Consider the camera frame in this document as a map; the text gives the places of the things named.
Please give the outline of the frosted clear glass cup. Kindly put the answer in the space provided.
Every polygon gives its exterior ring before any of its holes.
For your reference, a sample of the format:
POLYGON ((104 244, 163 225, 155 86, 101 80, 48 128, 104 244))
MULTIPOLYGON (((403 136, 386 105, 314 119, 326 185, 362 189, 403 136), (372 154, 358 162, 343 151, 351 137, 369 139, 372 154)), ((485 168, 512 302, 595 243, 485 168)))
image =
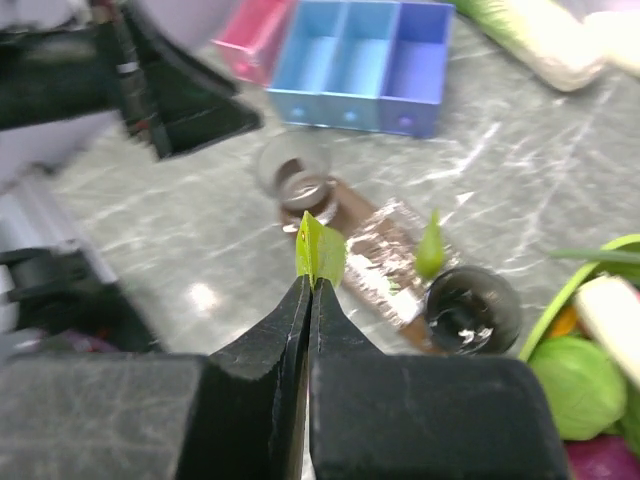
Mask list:
POLYGON ((318 136, 291 130, 273 137, 258 154, 256 180, 264 193, 290 212, 311 211, 330 195, 331 159, 318 136))

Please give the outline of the dark glass cup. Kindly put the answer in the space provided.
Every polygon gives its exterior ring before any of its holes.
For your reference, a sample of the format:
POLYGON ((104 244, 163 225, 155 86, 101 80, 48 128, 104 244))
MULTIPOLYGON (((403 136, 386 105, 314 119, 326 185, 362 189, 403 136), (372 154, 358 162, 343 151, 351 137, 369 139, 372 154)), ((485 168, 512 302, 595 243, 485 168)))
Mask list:
POLYGON ((493 271, 453 267, 431 283, 425 295, 425 326, 434 347, 447 354, 502 354, 522 327, 520 298, 493 271))

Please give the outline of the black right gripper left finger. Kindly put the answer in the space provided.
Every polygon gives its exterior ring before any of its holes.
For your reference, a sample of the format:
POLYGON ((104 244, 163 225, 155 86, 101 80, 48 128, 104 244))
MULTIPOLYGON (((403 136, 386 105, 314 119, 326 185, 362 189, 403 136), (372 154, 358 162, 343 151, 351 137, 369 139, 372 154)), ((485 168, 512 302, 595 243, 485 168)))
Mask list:
POLYGON ((300 276, 274 310, 210 356, 222 479, 301 477, 310 313, 310 281, 300 276))

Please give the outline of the clear textured plastic holder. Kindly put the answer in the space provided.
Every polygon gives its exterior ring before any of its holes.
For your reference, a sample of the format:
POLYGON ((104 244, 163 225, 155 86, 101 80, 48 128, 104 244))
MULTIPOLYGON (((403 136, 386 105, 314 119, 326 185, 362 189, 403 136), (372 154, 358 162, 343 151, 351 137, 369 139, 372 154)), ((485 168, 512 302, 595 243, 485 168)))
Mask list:
POLYGON ((415 269, 428 221, 398 198, 366 217, 347 237, 343 284, 400 329, 416 319, 430 285, 415 269))

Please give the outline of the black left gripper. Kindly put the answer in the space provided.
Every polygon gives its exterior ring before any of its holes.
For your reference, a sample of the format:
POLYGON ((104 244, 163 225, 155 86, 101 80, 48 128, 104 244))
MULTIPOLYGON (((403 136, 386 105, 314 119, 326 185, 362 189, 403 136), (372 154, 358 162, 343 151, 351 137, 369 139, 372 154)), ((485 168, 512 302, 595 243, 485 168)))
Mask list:
POLYGON ((92 22, 1 29, 1 129, 115 110, 125 123, 124 89, 109 62, 127 26, 150 95, 150 142, 158 158, 193 153, 263 126, 237 99, 237 86, 164 36, 140 4, 93 9, 92 22))

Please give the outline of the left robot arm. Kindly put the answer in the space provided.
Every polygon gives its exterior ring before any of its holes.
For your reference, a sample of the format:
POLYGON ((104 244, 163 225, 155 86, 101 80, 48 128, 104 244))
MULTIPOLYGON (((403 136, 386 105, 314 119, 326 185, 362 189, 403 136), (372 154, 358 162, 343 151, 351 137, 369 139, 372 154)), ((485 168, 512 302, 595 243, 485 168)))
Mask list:
MULTIPOLYGON (((131 139, 167 160, 258 130, 237 86, 169 40, 136 1, 94 1, 89 22, 1 31, 1 127, 14 130, 114 111, 131 139)), ((1 254, 18 329, 105 333, 127 351, 155 349, 88 251, 55 247, 1 254)))

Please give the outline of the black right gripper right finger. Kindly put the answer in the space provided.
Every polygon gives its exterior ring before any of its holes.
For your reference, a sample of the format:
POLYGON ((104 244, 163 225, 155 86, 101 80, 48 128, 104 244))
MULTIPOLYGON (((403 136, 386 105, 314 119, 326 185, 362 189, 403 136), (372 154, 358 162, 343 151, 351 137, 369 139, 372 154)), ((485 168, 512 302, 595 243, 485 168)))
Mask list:
POLYGON ((318 279, 309 333, 309 450, 317 479, 364 477, 347 451, 367 432, 366 390, 356 375, 381 355, 346 316, 332 283, 318 279))

